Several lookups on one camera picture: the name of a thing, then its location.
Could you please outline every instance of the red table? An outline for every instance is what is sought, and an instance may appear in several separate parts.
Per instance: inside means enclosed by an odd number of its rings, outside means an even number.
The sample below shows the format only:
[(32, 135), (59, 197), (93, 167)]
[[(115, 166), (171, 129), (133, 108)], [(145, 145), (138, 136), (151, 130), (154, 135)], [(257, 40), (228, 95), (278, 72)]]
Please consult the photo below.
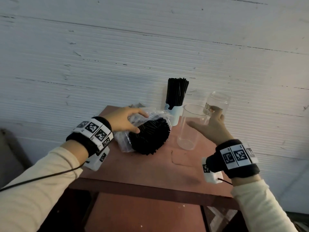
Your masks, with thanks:
[[(107, 106), (101, 115), (117, 107)], [(80, 190), (161, 199), (203, 206), (239, 209), (227, 183), (207, 183), (203, 177), (202, 157), (210, 156), (215, 145), (202, 135), (194, 150), (177, 145), (179, 125), (172, 128), (165, 144), (154, 155), (123, 153), (118, 143), (109, 144), (110, 152), (96, 172), (83, 167), (81, 176), (70, 187)]]

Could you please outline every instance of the plastic wrap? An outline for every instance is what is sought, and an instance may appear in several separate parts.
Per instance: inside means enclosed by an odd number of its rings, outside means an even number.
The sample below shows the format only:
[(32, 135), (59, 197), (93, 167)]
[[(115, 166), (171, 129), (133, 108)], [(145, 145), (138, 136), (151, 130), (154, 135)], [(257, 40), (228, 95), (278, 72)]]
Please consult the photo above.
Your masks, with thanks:
[[(171, 121), (173, 116), (168, 111), (158, 110), (152, 107), (144, 107), (142, 109), (149, 115), (149, 117), (145, 118), (140, 114), (134, 114), (130, 116), (128, 120), (134, 126), (138, 127), (149, 120), (157, 120), (162, 117), (167, 121), (170, 129), (172, 128)], [(118, 142), (119, 148), (122, 152), (134, 151), (130, 143), (129, 132), (130, 131), (123, 131), (123, 132), (116, 132), (114, 134), (114, 139)]]

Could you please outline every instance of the person's left hand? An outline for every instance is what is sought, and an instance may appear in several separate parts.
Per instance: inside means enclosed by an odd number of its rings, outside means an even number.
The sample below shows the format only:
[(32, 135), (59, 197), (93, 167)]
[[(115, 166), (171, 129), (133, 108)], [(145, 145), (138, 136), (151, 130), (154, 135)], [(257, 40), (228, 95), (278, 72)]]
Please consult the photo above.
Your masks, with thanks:
[(139, 128), (135, 127), (128, 121), (128, 117), (130, 115), (139, 113), (143, 117), (148, 117), (148, 114), (140, 109), (140, 108), (130, 108), (130, 107), (121, 107), (117, 110), (115, 110), (112, 113), (109, 113), (105, 116), (102, 116), (103, 118), (107, 119), (107, 121), (110, 123), (112, 127), (112, 131), (126, 131), (129, 130), (134, 133), (139, 133)]

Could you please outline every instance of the clear glass cup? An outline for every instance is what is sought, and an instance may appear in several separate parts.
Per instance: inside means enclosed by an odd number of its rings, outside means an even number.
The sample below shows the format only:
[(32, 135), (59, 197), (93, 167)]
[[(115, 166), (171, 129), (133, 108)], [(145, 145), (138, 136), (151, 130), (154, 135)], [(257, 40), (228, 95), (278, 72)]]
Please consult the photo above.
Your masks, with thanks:
[(199, 132), (189, 125), (187, 121), (194, 121), (198, 124), (205, 124), (209, 111), (203, 106), (187, 104), (183, 107), (183, 113), (180, 121), (180, 131), (177, 137), (177, 144), (185, 150), (193, 150), (199, 139)]
[(208, 96), (205, 108), (210, 112), (211, 106), (217, 106), (222, 109), (222, 114), (225, 115), (230, 101), (231, 97), (229, 95), (214, 91)]

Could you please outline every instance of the sleeve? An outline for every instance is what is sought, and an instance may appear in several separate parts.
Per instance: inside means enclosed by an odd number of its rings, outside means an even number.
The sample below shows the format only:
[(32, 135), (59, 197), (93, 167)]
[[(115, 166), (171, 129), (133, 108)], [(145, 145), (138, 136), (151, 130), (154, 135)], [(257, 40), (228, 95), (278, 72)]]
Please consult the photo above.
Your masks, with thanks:
[[(66, 171), (79, 165), (71, 152), (58, 147), (7, 186)], [(64, 190), (82, 171), (77, 169), (0, 192), (0, 231), (37, 231)]]
[(234, 187), (231, 194), (250, 232), (297, 232), (264, 180)]

